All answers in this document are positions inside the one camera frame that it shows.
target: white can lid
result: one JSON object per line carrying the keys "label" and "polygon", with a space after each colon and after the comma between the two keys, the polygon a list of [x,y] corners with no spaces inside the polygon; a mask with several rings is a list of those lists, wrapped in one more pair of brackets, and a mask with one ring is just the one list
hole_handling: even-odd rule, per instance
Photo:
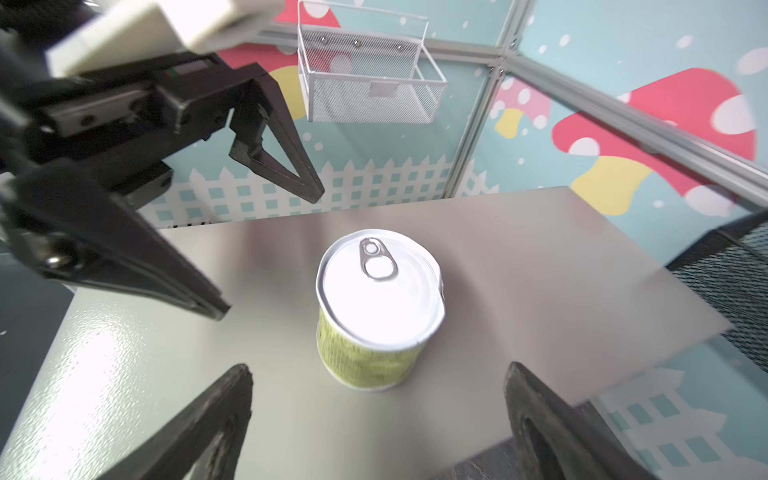
{"label": "white can lid", "polygon": [[400,233],[361,230],[323,256],[317,295],[352,341],[378,350],[425,342],[445,316],[440,267]]}

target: gray table surface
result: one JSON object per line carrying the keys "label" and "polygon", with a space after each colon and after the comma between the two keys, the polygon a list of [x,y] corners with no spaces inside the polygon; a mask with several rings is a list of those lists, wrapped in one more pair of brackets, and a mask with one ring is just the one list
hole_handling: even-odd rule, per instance
{"label": "gray table surface", "polygon": [[[442,327],[376,394],[341,386],[316,351],[320,257],[363,228],[420,242],[445,281]],[[429,478],[509,437],[510,361],[575,404],[727,327],[567,188],[164,233],[230,313],[80,289],[0,478],[94,478],[238,362],[255,381],[238,478]]]}

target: metal frame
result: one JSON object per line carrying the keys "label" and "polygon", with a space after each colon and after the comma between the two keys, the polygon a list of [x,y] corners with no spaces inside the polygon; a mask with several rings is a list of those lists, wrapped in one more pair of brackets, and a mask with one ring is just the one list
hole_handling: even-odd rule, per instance
{"label": "metal frame", "polygon": [[[768,207],[768,170],[701,138],[645,114],[555,70],[521,56],[518,46],[535,0],[515,0],[495,47],[426,38],[424,46],[435,60],[460,61],[489,68],[485,83],[459,143],[443,197],[453,197],[478,143],[504,75],[509,73],[556,101],[583,111],[601,123],[669,157],[743,199]],[[296,47],[295,26],[274,24],[253,41]]]}
{"label": "metal frame", "polygon": [[363,7],[358,5],[349,5],[345,3],[338,3],[338,2],[326,2],[325,0],[299,0],[297,10],[296,10],[296,20],[297,24],[301,25],[301,4],[303,3],[313,3],[315,5],[321,5],[321,6],[329,6],[329,7],[340,7],[340,8],[346,8],[348,10],[355,10],[358,12],[375,12],[375,13],[382,13],[384,15],[390,15],[392,17],[405,17],[405,18],[414,18],[415,20],[421,20],[424,22],[424,31],[422,32],[422,42],[424,42],[424,39],[427,36],[427,30],[429,30],[429,17],[425,17],[423,15],[414,15],[412,13],[401,13],[401,12],[393,12],[392,10],[384,10],[382,8],[371,8],[371,7]]}
{"label": "metal frame", "polygon": [[[346,73],[329,73],[327,71],[310,71],[315,78],[322,78],[323,80],[350,80],[350,81],[379,81],[385,77],[374,77],[372,75],[354,75]],[[397,78],[389,77],[387,80],[397,81],[397,83],[405,85],[427,85],[430,87],[445,87],[446,80],[421,80],[419,78]]]}
{"label": "metal frame", "polygon": [[[382,39],[385,39],[385,40],[395,40],[395,39],[397,39],[399,41],[404,41],[404,42],[407,42],[407,43],[412,43],[414,45],[420,45],[423,42],[423,39],[421,39],[419,37],[413,37],[413,36],[408,36],[408,35],[394,35],[394,34],[388,35],[388,34],[383,34],[383,33],[374,33],[374,32],[371,32],[371,31],[347,30],[345,28],[326,27],[324,25],[311,25],[311,24],[307,24],[307,23],[304,23],[304,24],[299,23],[297,25],[301,25],[301,26],[305,26],[305,27],[310,27],[314,31],[327,31],[328,33],[340,33],[341,32],[341,33],[345,33],[345,34],[348,34],[348,35],[364,35],[366,37],[382,38]],[[329,50],[329,51],[333,51],[333,46],[332,45],[328,45],[326,47],[326,49]]]}

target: mushroom painting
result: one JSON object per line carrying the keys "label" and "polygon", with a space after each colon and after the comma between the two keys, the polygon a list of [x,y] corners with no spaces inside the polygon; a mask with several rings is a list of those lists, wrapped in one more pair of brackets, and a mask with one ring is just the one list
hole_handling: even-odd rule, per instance
{"label": "mushroom painting", "polygon": [[[330,10],[328,5],[322,4],[302,4],[301,22],[302,25],[321,25],[324,27],[338,28],[339,21]],[[286,0],[286,9],[275,18],[278,22],[297,23],[298,22],[298,2]],[[240,68],[255,62],[268,71],[272,77],[277,80],[280,90],[288,104],[291,117],[298,120],[306,115],[304,108],[304,98],[301,94],[301,84],[299,83],[299,55],[296,48],[275,47],[274,45],[255,45],[246,43],[228,50],[218,52],[219,56],[232,68]],[[342,71],[346,68],[349,61],[346,58],[329,58],[328,65],[318,68],[321,71]]]}
{"label": "mushroom painting", "polygon": [[533,126],[542,129],[549,122],[552,100],[522,80],[514,77],[502,82],[491,107],[491,118],[499,118],[496,131],[504,138],[515,138],[523,115],[527,115]]}
{"label": "mushroom painting", "polygon": [[[756,132],[749,103],[730,80],[715,71],[691,68],[618,99],[754,161]],[[602,214],[627,213],[634,193],[652,172],[662,176],[700,214],[727,217],[735,204],[736,199],[721,187],[583,114],[558,122],[552,139],[561,151],[598,158],[571,188]]]}

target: white wire mesh basket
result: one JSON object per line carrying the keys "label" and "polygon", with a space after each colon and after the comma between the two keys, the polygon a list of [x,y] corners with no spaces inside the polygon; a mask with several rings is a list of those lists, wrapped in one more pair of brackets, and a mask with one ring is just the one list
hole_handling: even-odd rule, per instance
{"label": "white wire mesh basket", "polygon": [[[305,23],[307,12],[323,13],[328,7],[365,31]],[[309,121],[435,120],[448,82],[424,47],[428,18],[300,0],[298,24],[299,80]]]}

